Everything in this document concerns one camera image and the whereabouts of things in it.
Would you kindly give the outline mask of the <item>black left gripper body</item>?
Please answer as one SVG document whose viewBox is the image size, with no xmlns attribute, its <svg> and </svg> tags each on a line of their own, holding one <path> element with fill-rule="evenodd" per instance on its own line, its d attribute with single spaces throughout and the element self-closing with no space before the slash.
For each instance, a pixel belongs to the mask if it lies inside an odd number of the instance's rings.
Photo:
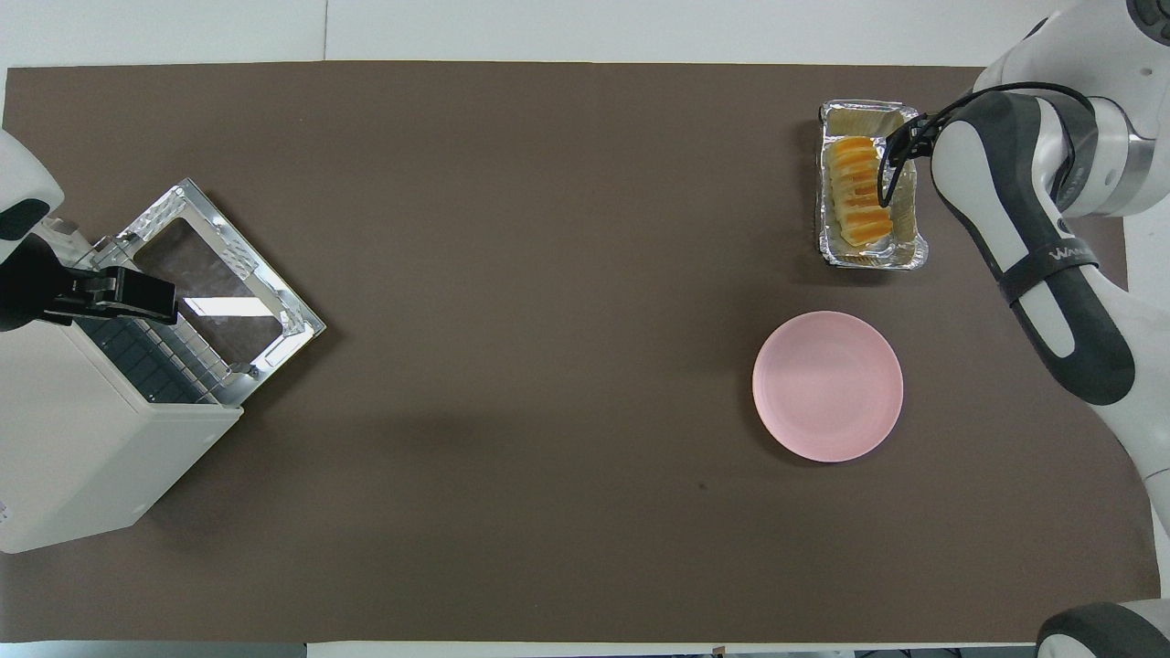
<svg viewBox="0 0 1170 658">
<path fill-rule="evenodd" d="M 1 266 L 1 330 L 13 333 L 34 321 L 73 325 L 69 315 L 53 309 L 58 296 L 73 292 L 73 281 L 49 244 L 25 237 Z"/>
</svg>

